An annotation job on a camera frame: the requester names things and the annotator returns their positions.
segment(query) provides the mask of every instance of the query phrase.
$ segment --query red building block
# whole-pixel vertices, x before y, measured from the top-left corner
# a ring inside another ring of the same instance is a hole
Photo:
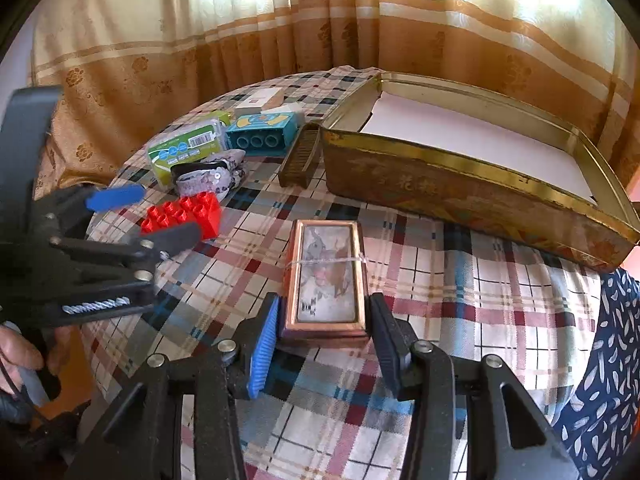
[[[164,202],[146,210],[140,225],[142,233],[153,233],[185,222],[197,222],[202,231],[201,240],[216,238],[220,232],[220,204],[214,193],[202,192],[183,196],[175,202]]]

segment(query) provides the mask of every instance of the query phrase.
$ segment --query table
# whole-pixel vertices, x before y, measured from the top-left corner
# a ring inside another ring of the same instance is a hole
[[[284,86],[308,119],[322,118],[377,69],[348,66],[296,74],[229,92],[175,121],[194,123],[230,108],[251,90]],[[318,167],[308,189],[282,189],[279,159],[249,158],[248,175],[223,201],[220,236],[158,268],[158,306],[144,316],[85,325],[82,336],[107,400],[146,357],[202,352],[255,315],[280,291],[295,219],[357,219],[362,224],[369,290],[383,292],[394,315],[418,337],[450,354],[505,359],[549,421],[558,419],[582,379],[600,304],[592,270],[538,250],[431,218],[337,197]],[[139,232],[146,209],[174,199],[157,188],[140,150],[112,185],[137,182],[143,203],[98,215],[93,240],[121,242]],[[183,410],[183,478],[193,477],[193,400]],[[364,350],[276,350],[265,391],[238,401],[250,478],[397,478],[411,419],[383,384],[372,344]],[[459,442],[454,478],[465,478]]]

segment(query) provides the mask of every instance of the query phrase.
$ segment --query round table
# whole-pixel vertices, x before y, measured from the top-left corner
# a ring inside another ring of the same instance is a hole
[[[378,72],[339,67],[250,85],[203,104],[169,128],[228,109],[255,88],[282,86],[307,119],[322,118]],[[220,235],[158,267],[152,313],[82,327],[101,392],[111,400],[146,357],[203,352],[254,316],[267,292],[280,293],[286,245],[295,219],[357,219],[364,234],[369,291],[383,292],[394,315],[418,337],[450,354],[499,354],[548,420],[558,418],[582,379],[598,319],[595,272],[537,250],[416,214],[337,197],[322,163],[308,189],[277,183],[280,160],[246,160],[247,177],[222,201]],[[140,230],[162,192],[144,150],[112,185],[137,182],[144,202],[98,215],[93,240],[122,242]],[[383,384],[372,344],[364,350],[277,349],[257,400],[238,401],[249,478],[397,478],[412,404]],[[193,475],[193,400],[183,410],[183,478]],[[454,457],[464,478],[466,444]]]

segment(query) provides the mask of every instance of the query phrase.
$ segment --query curtain fold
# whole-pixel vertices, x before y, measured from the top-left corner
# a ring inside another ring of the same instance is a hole
[[[37,194],[108,183],[223,92],[377,66],[520,99],[583,130],[623,184],[640,166],[638,48],[605,0],[44,0],[33,83],[61,84]]]

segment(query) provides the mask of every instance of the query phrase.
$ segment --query navy dress with white leaf print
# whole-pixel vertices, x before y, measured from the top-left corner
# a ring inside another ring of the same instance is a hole
[[[554,425],[584,480],[603,479],[631,441],[640,380],[640,283],[602,277],[598,327],[584,379]]]

